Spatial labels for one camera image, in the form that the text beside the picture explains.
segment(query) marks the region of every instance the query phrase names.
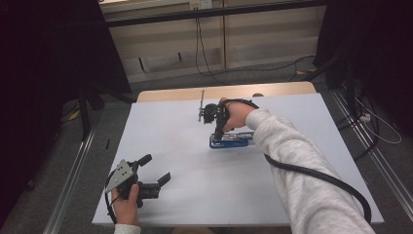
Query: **sleeve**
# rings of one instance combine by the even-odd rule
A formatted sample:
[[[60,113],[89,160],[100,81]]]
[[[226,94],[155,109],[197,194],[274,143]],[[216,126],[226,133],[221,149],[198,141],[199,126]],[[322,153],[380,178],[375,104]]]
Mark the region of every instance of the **sleeve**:
[[[257,109],[246,117],[261,151],[282,163],[340,177],[317,146],[286,119]],[[272,168],[274,182],[293,233],[374,233],[353,197],[307,175]]]
[[[140,227],[127,224],[115,224],[115,234],[140,234]]]

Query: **person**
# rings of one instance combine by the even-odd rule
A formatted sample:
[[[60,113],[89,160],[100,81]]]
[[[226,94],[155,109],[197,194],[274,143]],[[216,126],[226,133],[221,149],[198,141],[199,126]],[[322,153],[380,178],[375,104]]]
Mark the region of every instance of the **person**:
[[[248,126],[255,131],[255,145],[274,160],[340,178],[317,146],[307,136],[299,133],[287,119],[271,115],[266,109],[254,109],[240,102],[226,103],[226,108],[230,112],[230,119],[224,132]],[[272,173],[292,233],[374,233],[361,215],[354,198],[341,188],[317,178],[275,167],[272,168]],[[127,202],[116,201],[115,213],[119,223],[130,228],[122,229],[125,231],[123,233],[133,233],[133,218],[137,216],[137,212],[135,207],[127,207]],[[118,225],[115,233],[121,233],[119,230],[124,228]]]

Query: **dark floor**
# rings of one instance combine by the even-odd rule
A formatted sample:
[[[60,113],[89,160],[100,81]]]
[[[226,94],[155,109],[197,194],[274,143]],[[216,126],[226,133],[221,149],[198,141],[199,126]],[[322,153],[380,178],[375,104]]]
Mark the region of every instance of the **dark floor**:
[[[298,69],[310,67],[311,61],[305,61],[298,65]],[[255,68],[275,67],[274,64],[255,66]],[[229,85],[258,84],[285,82],[292,77],[294,66],[285,69],[272,71],[235,71],[216,76],[217,79]],[[345,115],[330,91],[324,85],[322,79],[314,82],[315,87],[321,93],[324,101],[330,110],[334,120],[340,120]],[[185,75],[180,77],[170,77],[157,81],[145,81],[131,84],[133,96],[146,90],[161,90],[189,87],[207,87],[222,85],[208,76],[200,74]],[[89,149],[77,183],[74,187],[69,206],[65,210],[64,218],[58,233],[113,233],[112,228],[103,228],[91,224],[94,211],[100,197],[107,173],[112,165],[120,138],[123,133],[126,121],[129,116],[130,106],[117,101],[116,99],[105,97],[106,105],[101,112],[91,110],[91,115],[99,116],[95,122],[96,132],[93,143]],[[64,108],[69,108],[73,103],[67,103]],[[378,103],[375,107],[379,115],[387,121],[391,121],[391,116],[380,108]],[[357,138],[353,128],[341,131],[343,140],[349,147],[354,157],[359,155],[364,148]],[[396,140],[394,133],[384,124],[381,124],[382,137]],[[75,157],[81,145],[82,126],[79,119],[62,124],[60,134],[55,142],[50,155],[43,167],[34,178],[35,188],[24,192],[9,218],[1,229],[0,233],[43,233],[57,198],[75,161]],[[388,144],[379,140],[378,148],[383,153],[389,164],[392,166],[400,180],[405,186],[412,190],[413,179],[411,168],[413,165],[413,145],[412,137],[402,134],[402,142],[399,144]],[[376,165],[367,154],[357,161],[357,166],[365,178],[367,185],[376,200],[382,213],[385,223],[374,224],[373,228],[377,233],[413,233],[413,222],[404,211],[402,205],[389,188],[387,182],[380,174]],[[222,233],[236,233],[252,229],[239,227],[217,229]],[[278,228],[271,228],[273,233],[277,233]],[[170,228],[144,228],[142,233],[170,233]]]

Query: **white tabletop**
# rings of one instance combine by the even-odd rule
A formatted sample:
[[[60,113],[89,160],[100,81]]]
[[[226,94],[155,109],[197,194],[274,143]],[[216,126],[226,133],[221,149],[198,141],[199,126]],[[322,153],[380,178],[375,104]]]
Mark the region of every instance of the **white tabletop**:
[[[254,97],[261,108],[286,117],[320,148],[341,178],[369,202],[372,221],[383,222],[358,169],[319,94]],[[207,99],[204,104],[217,103]],[[215,124],[198,122],[199,100],[139,102],[132,105],[111,171],[122,160],[153,160],[139,168],[139,180],[156,182],[170,172],[160,198],[143,200],[141,226],[288,225],[271,166],[254,146],[210,149]],[[104,198],[94,224],[111,225]]]

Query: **white cable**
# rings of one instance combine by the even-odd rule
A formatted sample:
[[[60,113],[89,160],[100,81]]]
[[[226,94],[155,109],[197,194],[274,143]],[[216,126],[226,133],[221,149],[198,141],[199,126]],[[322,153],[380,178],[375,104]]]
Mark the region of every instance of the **white cable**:
[[[381,120],[383,123],[385,123],[387,126],[389,126],[389,128],[391,128],[397,135],[399,140],[398,141],[390,141],[387,139],[382,138],[381,136],[378,136],[376,133],[374,133],[370,128],[368,128],[367,124],[365,123],[365,121],[363,121],[365,128],[374,136],[378,137],[379,139],[387,142],[387,143],[392,143],[392,144],[398,144],[401,142],[401,135],[400,133],[393,128],[388,122],[386,122],[384,119],[380,118],[379,116],[377,116],[376,114],[374,114],[371,110],[369,110],[367,107],[365,107],[365,105],[363,103],[361,103],[361,101],[359,101],[356,97],[355,97],[356,101],[362,106],[364,107],[364,109],[366,109],[370,114],[372,114],[373,116],[375,116],[376,118],[378,118],[379,120]]]

